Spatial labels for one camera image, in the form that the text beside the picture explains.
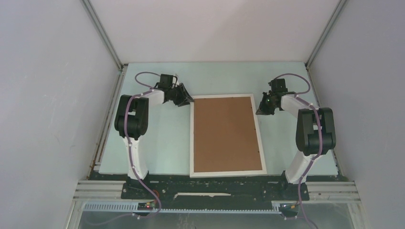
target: metal profile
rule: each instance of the metal profile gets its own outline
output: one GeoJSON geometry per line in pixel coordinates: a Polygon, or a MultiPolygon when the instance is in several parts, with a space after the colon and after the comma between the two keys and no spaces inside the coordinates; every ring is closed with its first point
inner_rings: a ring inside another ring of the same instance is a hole
{"type": "MultiPolygon", "coordinates": [[[[138,210],[138,202],[103,202],[90,201],[84,204],[83,211],[103,211],[103,212],[150,212],[138,210]]],[[[160,213],[235,213],[235,214],[280,214],[278,207],[272,210],[209,210],[209,209],[166,209],[160,213]]]]}
{"type": "Polygon", "coordinates": [[[346,5],[348,0],[340,0],[338,5],[336,6],[335,10],[333,11],[331,17],[329,18],[328,23],[326,24],[325,29],[323,30],[318,42],[316,43],[314,49],[311,52],[307,62],[305,63],[307,69],[309,69],[314,62],[315,57],[317,56],[320,48],[322,47],[323,43],[325,42],[326,38],[328,37],[333,25],[337,21],[339,15],[342,13],[344,6],[346,5]]]}
{"type": "Polygon", "coordinates": [[[64,229],[68,229],[70,222],[73,221],[72,216],[73,216],[73,209],[75,208],[75,204],[76,204],[75,201],[72,201],[72,203],[70,204],[69,213],[67,215],[66,222],[64,223],[65,224],[64,229]]]}
{"type": "Polygon", "coordinates": [[[348,204],[347,207],[349,208],[354,229],[371,228],[362,204],[348,204]]]}
{"type": "Polygon", "coordinates": [[[108,51],[110,52],[114,62],[116,63],[118,69],[122,69],[122,62],[119,59],[117,52],[115,51],[110,39],[107,36],[106,30],[104,29],[103,25],[101,24],[100,19],[98,18],[96,11],[94,10],[93,5],[91,4],[90,0],[81,0],[84,9],[87,11],[91,21],[93,22],[98,34],[101,36],[103,43],[106,45],[108,51]]]}
{"type": "Polygon", "coordinates": [[[67,229],[77,229],[80,225],[80,219],[83,213],[83,202],[74,201],[73,209],[71,209],[70,217],[68,218],[68,223],[66,225],[67,229]]]}
{"type": "MultiPolygon", "coordinates": [[[[121,199],[124,181],[79,181],[73,201],[111,201],[128,202],[121,199]]],[[[306,182],[309,201],[304,203],[360,203],[360,196],[354,182],[306,182]]],[[[148,202],[151,199],[133,200],[148,202]]],[[[288,201],[272,201],[273,204],[288,203],[288,201]]]]}
{"type": "Polygon", "coordinates": [[[108,105],[108,111],[106,114],[106,118],[103,124],[103,130],[101,132],[101,135],[99,137],[99,141],[97,143],[97,148],[95,152],[95,158],[94,158],[94,170],[98,171],[100,169],[101,165],[101,160],[104,152],[104,147],[107,142],[107,136],[108,132],[111,127],[111,121],[114,115],[114,110],[117,105],[119,93],[121,92],[122,84],[124,82],[125,74],[127,73],[128,66],[125,65],[124,68],[122,69],[121,73],[119,74],[117,78],[116,85],[114,87],[114,91],[110,100],[110,103],[108,105]]]}

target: cork board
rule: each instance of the cork board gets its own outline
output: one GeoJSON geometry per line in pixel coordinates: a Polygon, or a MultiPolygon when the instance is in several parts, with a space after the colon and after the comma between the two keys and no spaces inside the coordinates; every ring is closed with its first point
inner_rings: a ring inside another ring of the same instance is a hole
{"type": "Polygon", "coordinates": [[[252,94],[193,96],[190,176],[266,174],[252,94]]]}

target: white wall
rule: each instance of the white wall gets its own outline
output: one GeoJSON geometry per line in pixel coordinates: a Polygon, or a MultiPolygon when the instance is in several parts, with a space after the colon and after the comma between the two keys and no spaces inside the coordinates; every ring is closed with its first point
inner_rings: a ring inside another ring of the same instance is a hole
{"type": "Polygon", "coordinates": [[[351,0],[311,68],[373,228],[404,228],[405,1],[351,0]]]}
{"type": "Polygon", "coordinates": [[[123,63],[308,59],[338,0],[93,0],[123,63]]]}
{"type": "Polygon", "coordinates": [[[117,68],[79,0],[0,2],[0,228],[62,228],[117,68]]]}

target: white robotic arm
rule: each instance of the white robotic arm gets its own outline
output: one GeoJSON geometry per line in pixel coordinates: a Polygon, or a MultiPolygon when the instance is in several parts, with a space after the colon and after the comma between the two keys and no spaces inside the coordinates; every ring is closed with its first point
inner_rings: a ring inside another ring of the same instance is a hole
{"type": "Polygon", "coordinates": [[[136,184],[138,179],[145,179],[148,174],[146,155],[139,151],[139,142],[148,128],[149,107],[169,100],[177,106],[194,102],[184,85],[178,82],[177,76],[166,74],[160,75],[160,82],[149,91],[120,97],[114,127],[130,152],[127,154],[128,178],[132,182],[129,183],[136,184]]]}
{"type": "Polygon", "coordinates": [[[274,115],[276,108],[284,110],[297,118],[296,144],[298,152],[291,165],[285,171],[285,178],[290,184],[304,183],[309,172],[310,164],[324,156],[336,145],[333,113],[330,108],[318,108],[301,99],[297,93],[288,92],[284,79],[274,79],[269,85],[271,90],[263,93],[257,115],[274,115]],[[320,141],[322,152],[319,154],[320,141]]]}

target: gray wall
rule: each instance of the gray wall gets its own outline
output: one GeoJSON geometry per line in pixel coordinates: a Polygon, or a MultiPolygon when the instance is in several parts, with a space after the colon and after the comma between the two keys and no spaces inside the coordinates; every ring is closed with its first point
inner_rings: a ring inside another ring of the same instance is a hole
{"type": "Polygon", "coordinates": [[[79,0],[0,2],[0,228],[62,228],[117,68],[79,0]]]}
{"type": "Polygon", "coordinates": [[[373,228],[404,228],[405,1],[350,0],[311,67],[373,228]]]}

